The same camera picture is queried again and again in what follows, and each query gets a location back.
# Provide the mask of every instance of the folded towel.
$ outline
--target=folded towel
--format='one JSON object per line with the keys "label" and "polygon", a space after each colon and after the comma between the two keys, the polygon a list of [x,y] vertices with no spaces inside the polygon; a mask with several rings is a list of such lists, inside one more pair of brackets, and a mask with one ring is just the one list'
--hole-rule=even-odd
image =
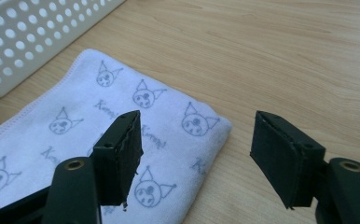
{"label": "folded towel", "polygon": [[123,113],[140,110],[145,154],[128,211],[104,206],[104,223],[181,223],[230,122],[207,104],[109,56],[83,51],[55,87],[0,126],[0,207],[49,186],[56,165],[89,156]]}

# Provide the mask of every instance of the screw hole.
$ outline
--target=screw hole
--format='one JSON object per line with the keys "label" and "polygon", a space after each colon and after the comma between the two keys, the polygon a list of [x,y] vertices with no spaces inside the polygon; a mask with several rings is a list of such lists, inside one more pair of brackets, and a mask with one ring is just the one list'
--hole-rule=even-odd
{"label": "screw hole", "polygon": [[73,170],[77,170],[83,166],[84,166],[84,161],[75,160],[75,161],[67,162],[65,165],[65,168],[66,168],[66,170],[73,171]]}
{"label": "screw hole", "polygon": [[344,169],[352,172],[360,172],[360,165],[352,161],[342,161],[339,163]]}
{"label": "screw hole", "polygon": [[307,147],[307,148],[313,148],[313,145],[312,145],[312,144],[307,143],[307,144],[304,144],[304,147]]}

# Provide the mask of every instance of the light wood surface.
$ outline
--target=light wood surface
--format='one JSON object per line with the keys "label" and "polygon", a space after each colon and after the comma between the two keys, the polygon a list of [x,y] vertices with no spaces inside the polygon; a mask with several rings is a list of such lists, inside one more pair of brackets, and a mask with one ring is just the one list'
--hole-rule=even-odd
{"label": "light wood surface", "polygon": [[100,50],[208,103],[233,130],[185,223],[315,223],[249,157],[256,110],[360,161],[360,1],[128,0],[0,99],[0,124]]}

